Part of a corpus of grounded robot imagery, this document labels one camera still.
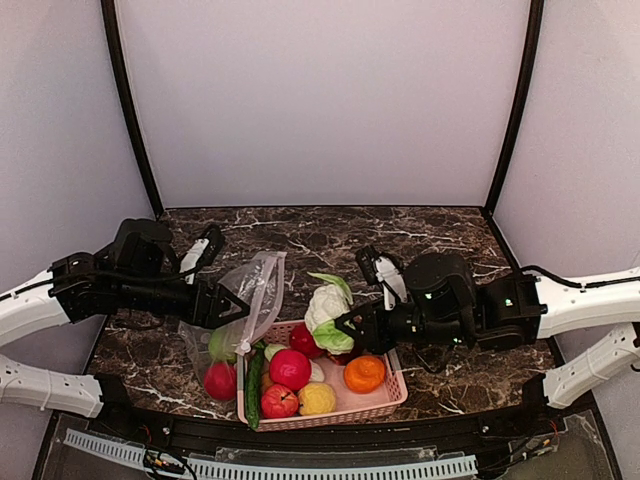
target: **pink basket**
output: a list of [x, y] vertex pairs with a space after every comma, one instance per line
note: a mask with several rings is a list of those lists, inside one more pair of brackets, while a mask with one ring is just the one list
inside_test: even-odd
[[[274, 323], [264, 340], [267, 343], [289, 344], [289, 332], [301, 321], [276, 322]], [[361, 395], [351, 392], [342, 379], [344, 367], [334, 364], [328, 358], [321, 358], [316, 361], [325, 373], [325, 382], [329, 383], [338, 398], [337, 410], [324, 415], [296, 416], [283, 419], [261, 419], [259, 432], [273, 432], [277, 430], [293, 430], [296, 428], [318, 427], [321, 425], [335, 425], [338, 423], [349, 423], [366, 418], [381, 417], [391, 415], [398, 405], [403, 403], [408, 396], [407, 386], [404, 383], [404, 376], [400, 368], [400, 361], [395, 350], [390, 350], [382, 356], [382, 360], [387, 367], [387, 375], [384, 385], [376, 391]], [[244, 413], [244, 377], [247, 365], [244, 357], [238, 357], [238, 417], [244, 423], [247, 418]]]

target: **white robot arm segment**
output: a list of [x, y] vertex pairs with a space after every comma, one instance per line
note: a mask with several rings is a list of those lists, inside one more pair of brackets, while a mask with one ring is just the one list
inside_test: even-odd
[[[640, 267], [569, 280], [587, 284], [639, 275]], [[539, 280], [536, 284], [538, 300], [547, 306], [547, 313], [540, 318], [538, 338], [580, 328], [640, 321], [640, 282], [578, 289], [565, 287], [546, 277]]]
[[547, 404], [553, 408], [566, 408], [582, 394], [638, 360], [638, 331], [630, 323], [618, 325], [586, 352], [546, 373], [542, 383]]
[[66, 375], [29, 367], [0, 355], [0, 403], [64, 410], [88, 418], [103, 407], [102, 388], [93, 375]]
[[50, 284], [28, 289], [30, 285], [51, 279], [52, 273], [44, 271], [0, 295], [4, 298], [0, 301], [0, 347], [38, 330], [69, 323], [58, 300], [49, 296]]

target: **marble countertop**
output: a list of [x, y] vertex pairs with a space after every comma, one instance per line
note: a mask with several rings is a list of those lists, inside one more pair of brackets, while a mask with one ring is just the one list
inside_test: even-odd
[[[408, 263], [430, 252], [463, 255], [476, 282], [489, 282], [509, 266], [477, 208], [462, 207], [260, 207], [167, 211], [161, 219], [174, 232], [178, 254], [204, 227], [215, 222], [226, 237], [223, 253], [203, 276], [220, 278], [261, 250], [286, 251], [285, 297], [280, 320], [303, 318], [320, 281], [306, 272], [335, 273], [352, 287], [356, 303], [378, 295], [366, 285], [355, 251], [372, 244]], [[198, 383], [178, 335], [178, 320], [159, 328], [128, 329], [124, 323], [152, 324], [147, 314], [121, 312], [105, 327], [91, 361], [91, 373], [119, 375], [137, 407], [178, 415], [237, 420], [235, 405], [212, 401]], [[398, 347], [409, 398], [376, 422], [416, 420], [491, 410], [520, 401], [522, 384], [552, 368], [545, 342], [499, 354], [456, 347], [447, 368], [427, 373], [408, 347]], [[423, 351], [437, 363], [441, 347]]]

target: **white wall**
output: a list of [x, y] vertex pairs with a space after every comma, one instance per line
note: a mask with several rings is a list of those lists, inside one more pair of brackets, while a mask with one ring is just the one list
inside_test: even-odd
[[[123, 218], [150, 214], [101, 22], [99, 2], [0, 2], [0, 291], [102, 247]], [[2, 353], [79, 372], [99, 321], [40, 332]], [[0, 405], [1, 479], [31, 478], [48, 418]]]
[[528, 1], [119, 4], [166, 205], [484, 204]]
[[[561, 275], [640, 258], [640, 3], [547, 2], [529, 100], [496, 219], [522, 264]], [[573, 358], [602, 329], [561, 336]], [[595, 390], [625, 478], [640, 478], [640, 377]]]

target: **black cable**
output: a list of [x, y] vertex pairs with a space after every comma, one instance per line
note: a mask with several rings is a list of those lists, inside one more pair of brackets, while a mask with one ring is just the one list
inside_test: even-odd
[[554, 282], [559, 283], [560, 285], [564, 285], [565, 287], [582, 288], [581, 283], [572, 282], [571, 280], [562, 278], [556, 275], [555, 273], [550, 272], [549, 270], [539, 267], [538, 265], [527, 265], [526, 267], [522, 267], [520, 271], [521, 272], [528, 272], [528, 271], [538, 272], [544, 275], [545, 277], [547, 277], [549, 280], [553, 280]]
[[[150, 445], [146, 445], [145, 446], [145, 450], [144, 450], [144, 459], [146, 460], [147, 455], [149, 452], [155, 452], [157, 451], [158, 453], [160, 453], [160, 455], [158, 455], [158, 460], [161, 459], [162, 455], [169, 455], [171, 458], [173, 458], [174, 460], [176, 460], [178, 463], [180, 463], [180, 465], [182, 465], [182, 467], [191, 474], [191, 477], [193, 478], [193, 480], [198, 480], [198, 476], [196, 475], [196, 472], [193, 470], [193, 468], [191, 468], [191, 465], [189, 465], [189, 463], [187, 462], [187, 459], [185, 459], [182, 455], [178, 455], [177, 453], [173, 453], [170, 452], [169, 450], [166, 450], [162, 447], [155, 447], [155, 446], [150, 446]], [[162, 479], [161, 476], [158, 475], [158, 469], [156, 467], [156, 465], [153, 465], [152, 462], [148, 462], [149, 463], [149, 468], [151, 468], [151, 470], [153, 471], [155, 478], [158, 479]]]
[[[60, 275], [59, 277], [49, 278], [47, 280], [42, 280], [40, 282], [32, 283], [31, 285], [27, 285], [26, 287], [23, 287], [19, 290], [14, 291], [13, 294], [20, 295], [21, 293], [28, 292], [29, 290], [33, 290], [34, 288], [42, 287], [44, 285], [50, 285], [53, 282], [64, 282], [67, 280], [73, 280], [73, 279], [83, 278], [88, 276], [95, 276], [98, 278], [100, 277], [113, 278], [115, 280], [120, 280], [122, 282], [134, 283], [134, 284], [143, 284], [143, 285], [157, 284], [157, 283], [160, 284], [160, 283], [167, 283], [167, 282], [180, 280], [182, 278], [188, 277], [193, 273], [198, 273], [201, 269], [202, 269], [202, 266], [196, 265], [195, 267], [190, 268], [189, 270], [185, 270], [184, 272], [176, 273], [174, 275], [167, 275], [165, 277], [134, 277], [131, 275], [125, 275], [123, 273], [110, 272], [110, 271], [97, 271], [90, 274], [69, 273], [66, 275]], [[12, 294], [7, 293], [6, 295], [3, 295], [0, 297], [0, 302], [4, 300], [8, 300], [11, 297], [12, 297]]]
[[449, 345], [449, 348], [447, 348], [445, 352], [442, 354], [442, 358], [440, 359], [440, 363], [438, 364], [438, 366], [436, 368], [432, 368], [427, 363], [427, 361], [424, 358], [422, 358], [422, 356], [418, 353], [418, 350], [416, 349], [415, 345], [412, 346], [413, 354], [416, 357], [418, 357], [418, 360], [420, 360], [420, 363], [422, 363], [422, 368], [424, 368], [428, 373], [432, 375], [437, 375], [438, 373], [442, 373], [444, 369], [447, 368], [447, 365], [449, 364], [449, 360], [451, 360], [451, 356], [453, 355], [454, 348], [455, 348], [454, 345]]
[[149, 330], [156, 330], [162, 327], [165, 322], [165, 317], [158, 318], [158, 321], [155, 323], [150, 323], [148, 325], [137, 325], [135, 323], [129, 323], [131, 320], [132, 312], [129, 310], [129, 316], [126, 319], [119, 320], [117, 317], [113, 320], [113, 326], [116, 328], [126, 328], [127, 330], [133, 330], [136, 332], [147, 332]]
[[[102, 425], [103, 427], [105, 427], [106, 429], [110, 430], [111, 432], [115, 433], [118, 437], [124, 438], [125, 440], [131, 441], [131, 442], [135, 442], [135, 443], [142, 443], [139, 442], [138, 440], [136, 440], [135, 438], [132, 438], [130, 435], [126, 435], [123, 434], [122, 432], [119, 432], [117, 429], [113, 428], [111, 425], [107, 424], [106, 422], [102, 421], [102, 420], [98, 420], [98, 423], [100, 425]], [[140, 427], [143, 428], [144, 430], [147, 431], [147, 442], [143, 443], [145, 449], [144, 449], [144, 454], [143, 454], [143, 465], [145, 465], [145, 460], [147, 459], [147, 454], [151, 451], [157, 451], [159, 453], [163, 453], [165, 455], [169, 455], [170, 457], [172, 457], [173, 459], [177, 460], [184, 468], [186, 471], [188, 471], [191, 474], [191, 477], [193, 478], [193, 480], [198, 480], [198, 476], [196, 475], [196, 472], [193, 470], [193, 468], [191, 468], [191, 465], [189, 465], [189, 463], [187, 462], [187, 460], [177, 454], [177, 453], [173, 453], [169, 450], [167, 450], [166, 448], [162, 448], [162, 447], [156, 447], [156, 446], [152, 446], [149, 445], [149, 442], [151, 441], [151, 437], [150, 437], [150, 433], [149, 433], [149, 429], [146, 427], [146, 425], [144, 427]], [[159, 476], [158, 474], [158, 470], [157, 467], [155, 465], [152, 464], [152, 462], [149, 462], [149, 465], [147, 465], [149, 468], [151, 468], [151, 470], [153, 471], [154, 476], [152, 478], [157, 478], [157, 479], [162, 479], [161, 476]]]
[[630, 282], [640, 281], [640, 276], [639, 276], [639, 277], [617, 278], [615, 280], [601, 280], [599, 282], [589, 282], [589, 283], [582, 284], [578, 282], [572, 282], [571, 280], [567, 280], [566, 278], [562, 278], [556, 275], [555, 273], [552, 273], [549, 270], [546, 270], [538, 265], [527, 265], [526, 267], [522, 267], [520, 269], [520, 272], [527, 272], [527, 271], [541, 273], [548, 279], [553, 280], [554, 282], [559, 283], [560, 285], [564, 285], [565, 287], [569, 287], [569, 288], [578, 288], [581, 290], [585, 288], [601, 288], [601, 287], [607, 287], [609, 285], [619, 285], [621, 283], [630, 283]]

